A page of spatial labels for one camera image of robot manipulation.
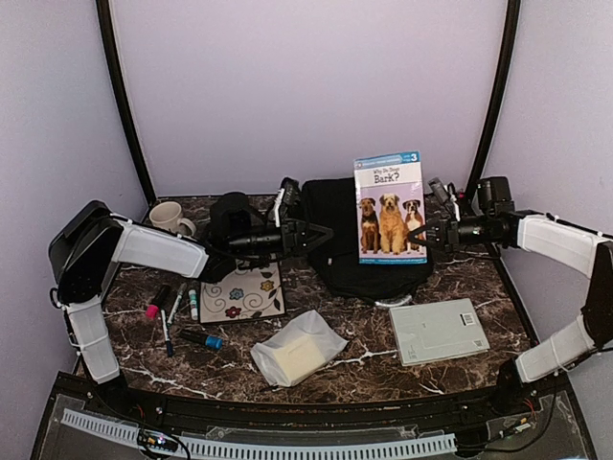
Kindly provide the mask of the black student backpack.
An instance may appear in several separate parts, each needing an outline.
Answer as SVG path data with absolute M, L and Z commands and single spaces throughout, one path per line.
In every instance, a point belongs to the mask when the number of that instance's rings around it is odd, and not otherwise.
M 362 264 L 359 262 L 358 205 L 354 179 L 316 179 L 302 189 L 310 221 L 328 227 L 333 236 L 313 249 L 307 260 L 335 296 L 367 303 L 414 295 L 433 273 L 424 264 Z

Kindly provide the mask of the dog book Why Dogs Bark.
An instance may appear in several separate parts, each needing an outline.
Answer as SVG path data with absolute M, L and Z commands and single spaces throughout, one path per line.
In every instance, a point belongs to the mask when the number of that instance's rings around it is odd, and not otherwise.
M 358 261 L 362 265 L 424 265 L 425 246 L 412 247 L 411 230 L 425 224 L 420 154 L 399 152 L 353 162 Z

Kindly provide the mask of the grey notebook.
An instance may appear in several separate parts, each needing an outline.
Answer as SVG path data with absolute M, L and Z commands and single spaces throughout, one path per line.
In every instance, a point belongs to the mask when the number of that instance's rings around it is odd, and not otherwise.
M 393 307 L 389 314 L 403 366 L 470 357 L 490 349 L 468 298 Z

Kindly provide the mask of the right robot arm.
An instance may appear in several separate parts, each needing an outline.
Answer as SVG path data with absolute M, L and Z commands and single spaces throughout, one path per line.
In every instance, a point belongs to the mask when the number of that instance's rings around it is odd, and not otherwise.
M 408 241 L 448 251 L 457 246 L 499 243 L 557 261 L 589 280 L 577 319 L 513 359 L 514 379 L 506 379 L 489 393 L 488 406 L 499 416 L 510 415 L 525 401 L 523 383 L 567 370 L 612 341 L 612 240 L 602 233 L 572 226 L 550 214 L 522 211 L 496 217 L 431 219 L 411 230 Z

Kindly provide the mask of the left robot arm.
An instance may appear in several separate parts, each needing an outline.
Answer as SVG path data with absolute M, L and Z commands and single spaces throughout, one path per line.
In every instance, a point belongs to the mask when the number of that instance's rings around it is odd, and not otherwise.
M 298 192 L 281 189 L 265 213 L 239 192 L 220 197 L 195 241 L 113 214 L 89 202 L 52 240 L 48 256 L 55 286 L 52 304 L 63 312 L 71 345 L 96 384 L 99 404 L 115 418 L 135 409 L 121 376 L 102 314 L 102 284 L 115 264 L 140 265 L 203 283 L 223 280 L 238 262 L 251 268 L 305 255 L 333 235 L 314 223 Z

